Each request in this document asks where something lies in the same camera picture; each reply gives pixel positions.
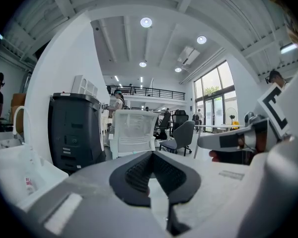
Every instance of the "white table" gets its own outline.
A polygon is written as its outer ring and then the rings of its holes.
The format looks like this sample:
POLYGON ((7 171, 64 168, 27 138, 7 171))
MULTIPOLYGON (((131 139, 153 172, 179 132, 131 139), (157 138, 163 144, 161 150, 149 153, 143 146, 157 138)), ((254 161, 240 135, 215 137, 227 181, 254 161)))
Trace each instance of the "white table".
MULTIPOLYGON (((229 128, 236 128, 236 127, 245 127, 244 125, 226 125, 226 124, 223 124, 223 125, 195 125, 195 127, 198 127, 199 128, 199 134, 198 134, 198 139, 199 137, 201 136, 201 128, 202 127, 211 127, 211 128, 226 128, 226 129, 229 129, 229 128)), ((195 147, 195 152, 194 152, 194 159, 197 157, 197 153, 198 153, 198 142, 197 142, 197 145, 195 147)))

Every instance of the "bin lid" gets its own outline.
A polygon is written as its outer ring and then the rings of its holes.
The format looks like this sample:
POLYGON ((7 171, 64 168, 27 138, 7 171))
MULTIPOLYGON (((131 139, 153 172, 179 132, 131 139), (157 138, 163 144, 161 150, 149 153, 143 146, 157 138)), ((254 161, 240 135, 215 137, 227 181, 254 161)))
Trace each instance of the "bin lid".
POLYGON ((88 101, 93 104, 98 104, 99 100, 96 99, 95 97, 87 94, 79 94, 79 93, 54 93, 53 94, 53 99, 54 100, 59 100, 59 99, 73 99, 73 100, 83 100, 83 101, 88 101))

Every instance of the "large window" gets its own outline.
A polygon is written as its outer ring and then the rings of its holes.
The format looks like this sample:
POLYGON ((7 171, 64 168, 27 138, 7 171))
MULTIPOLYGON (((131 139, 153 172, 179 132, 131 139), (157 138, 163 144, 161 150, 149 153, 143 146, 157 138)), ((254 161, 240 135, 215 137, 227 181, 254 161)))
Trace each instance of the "large window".
POLYGON ((196 110, 204 113, 205 125, 231 124, 237 120, 237 99, 227 61, 194 82, 196 110))

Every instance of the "black metal railing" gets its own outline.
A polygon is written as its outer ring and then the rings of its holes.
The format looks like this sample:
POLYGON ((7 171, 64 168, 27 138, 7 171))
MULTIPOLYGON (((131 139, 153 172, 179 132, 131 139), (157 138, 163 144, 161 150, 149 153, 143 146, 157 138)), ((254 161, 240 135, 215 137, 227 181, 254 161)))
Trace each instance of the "black metal railing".
POLYGON ((146 87, 137 87, 137 86, 115 86, 108 85, 107 91, 108 94, 113 95, 116 89, 119 89, 123 95, 140 95, 140 96, 148 96, 148 97, 159 97, 159 98, 167 98, 167 99, 175 99, 184 101, 184 94, 176 91, 169 91, 163 89, 155 89, 155 88, 146 88, 146 87))

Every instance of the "white strip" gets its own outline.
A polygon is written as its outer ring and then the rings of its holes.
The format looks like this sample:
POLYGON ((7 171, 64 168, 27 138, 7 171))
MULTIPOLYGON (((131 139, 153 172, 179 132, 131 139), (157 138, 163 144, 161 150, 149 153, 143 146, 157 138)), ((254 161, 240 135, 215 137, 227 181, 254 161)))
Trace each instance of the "white strip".
POLYGON ((44 224, 44 227, 55 235, 60 235, 82 199, 78 194, 72 193, 69 195, 59 209, 44 224))

